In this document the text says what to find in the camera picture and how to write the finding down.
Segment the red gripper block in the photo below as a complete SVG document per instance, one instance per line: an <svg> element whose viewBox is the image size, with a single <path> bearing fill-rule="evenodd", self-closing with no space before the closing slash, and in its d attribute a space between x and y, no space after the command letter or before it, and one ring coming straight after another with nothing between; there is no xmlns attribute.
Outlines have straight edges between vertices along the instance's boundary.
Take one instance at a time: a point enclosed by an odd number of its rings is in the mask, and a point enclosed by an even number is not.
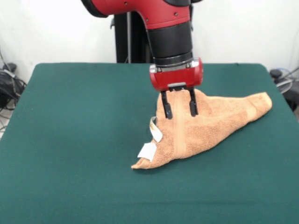
<svg viewBox="0 0 299 224"><path fill-rule="evenodd" d="M167 100L166 91L178 87L190 88L190 112L192 116L198 115L195 89L193 87L201 85L203 81L203 63L200 58L195 58L191 62L180 66L159 68L152 64L149 67L150 80L157 91L161 91L161 99L165 117L172 119L171 105Z"/></svg>

